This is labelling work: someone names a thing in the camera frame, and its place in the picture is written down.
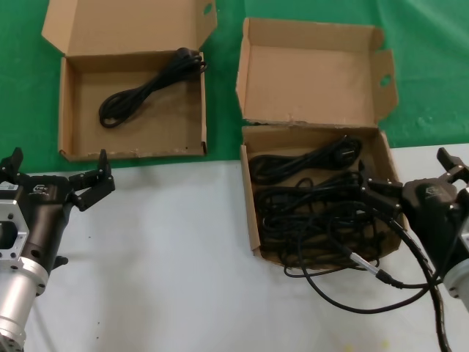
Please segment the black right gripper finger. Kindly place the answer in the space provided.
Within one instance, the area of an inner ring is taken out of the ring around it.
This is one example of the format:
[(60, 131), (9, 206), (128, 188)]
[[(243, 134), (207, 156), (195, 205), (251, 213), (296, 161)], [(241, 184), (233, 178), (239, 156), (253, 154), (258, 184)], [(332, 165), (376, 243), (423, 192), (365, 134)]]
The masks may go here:
[(365, 163), (358, 163), (361, 199), (368, 206), (396, 219), (402, 211), (402, 183), (372, 177)]
[(468, 187), (468, 166), (454, 155), (451, 155), (446, 148), (440, 147), (437, 151), (437, 160), (445, 169), (445, 172), (436, 179), (437, 184), (442, 187), (453, 185), (461, 180)]

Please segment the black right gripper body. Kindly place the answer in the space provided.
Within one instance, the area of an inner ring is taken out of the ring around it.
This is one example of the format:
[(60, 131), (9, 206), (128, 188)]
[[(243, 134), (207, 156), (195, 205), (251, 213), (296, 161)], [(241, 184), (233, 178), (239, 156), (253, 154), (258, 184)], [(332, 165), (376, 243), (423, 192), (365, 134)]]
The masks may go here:
[(468, 205), (457, 201), (457, 188), (437, 178), (414, 180), (402, 189), (402, 210), (433, 266), (440, 274), (468, 259), (459, 235)]

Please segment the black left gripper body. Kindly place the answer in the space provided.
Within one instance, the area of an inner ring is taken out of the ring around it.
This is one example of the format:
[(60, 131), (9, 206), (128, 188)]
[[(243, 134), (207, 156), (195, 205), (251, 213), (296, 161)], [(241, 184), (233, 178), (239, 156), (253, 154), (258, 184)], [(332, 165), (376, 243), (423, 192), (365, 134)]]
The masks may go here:
[(66, 177), (56, 175), (17, 174), (15, 183), (27, 196), (29, 234), (21, 256), (51, 272), (73, 207), (73, 188)]

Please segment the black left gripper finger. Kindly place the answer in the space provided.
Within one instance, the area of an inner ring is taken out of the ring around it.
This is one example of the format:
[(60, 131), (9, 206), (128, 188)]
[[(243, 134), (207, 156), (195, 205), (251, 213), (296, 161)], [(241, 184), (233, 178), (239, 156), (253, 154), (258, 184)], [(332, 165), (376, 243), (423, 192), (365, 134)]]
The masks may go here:
[(72, 188), (70, 201), (81, 212), (89, 209), (115, 190), (111, 165), (104, 149), (100, 151), (96, 170), (73, 175), (68, 180)]
[(11, 156), (3, 158), (1, 160), (1, 182), (8, 182), (13, 185), (18, 183), (19, 168), (23, 162), (22, 149), (16, 147)]

